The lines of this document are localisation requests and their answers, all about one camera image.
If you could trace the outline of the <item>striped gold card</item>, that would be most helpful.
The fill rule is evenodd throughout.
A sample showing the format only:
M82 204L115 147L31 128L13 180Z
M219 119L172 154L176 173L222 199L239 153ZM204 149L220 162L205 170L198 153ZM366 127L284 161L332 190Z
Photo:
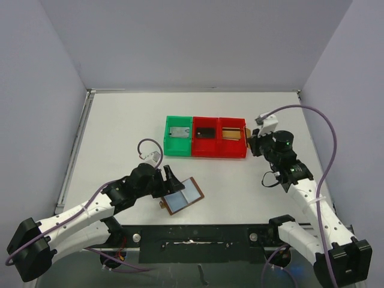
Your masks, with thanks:
M250 143L249 143L249 139L252 136L252 132L251 132L251 130L249 128L245 127L244 128L244 134L245 134L245 144L246 144L246 147L248 149L251 149L251 146L250 146Z

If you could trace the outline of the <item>brown leather card holder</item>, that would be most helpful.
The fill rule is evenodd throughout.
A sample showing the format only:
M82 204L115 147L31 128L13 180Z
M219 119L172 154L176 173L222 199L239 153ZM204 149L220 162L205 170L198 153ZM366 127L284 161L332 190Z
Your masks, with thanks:
M174 215L205 198L193 177L184 180L182 184L185 186L183 190L166 195L159 202L161 209L166 209L169 215Z

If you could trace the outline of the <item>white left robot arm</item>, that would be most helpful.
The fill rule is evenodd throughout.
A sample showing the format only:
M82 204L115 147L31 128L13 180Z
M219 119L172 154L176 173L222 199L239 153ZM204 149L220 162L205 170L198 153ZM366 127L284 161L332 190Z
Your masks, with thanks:
M160 198L185 188L165 165L163 169L142 163L120 179L103 184L91 198L61 214L35 221L23 220L8 247L6 266L15 266L24 282L43 275L60 251L59 244L96 222L134 206L145 196Z

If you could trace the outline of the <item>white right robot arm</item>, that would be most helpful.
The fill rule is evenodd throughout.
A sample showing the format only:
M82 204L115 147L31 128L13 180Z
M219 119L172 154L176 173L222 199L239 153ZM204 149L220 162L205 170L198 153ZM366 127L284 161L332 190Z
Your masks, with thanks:
M358 240L317 192L313 174L292 148L293 139L289 131L260 135L255 129L247 143L253 156L269 163L278 185L296 202L316 234L306 232L292 216L282 215L269 220L268 240L274 245L285 242L304 256L322 287L362 282L368 277L372 247L367 240Z

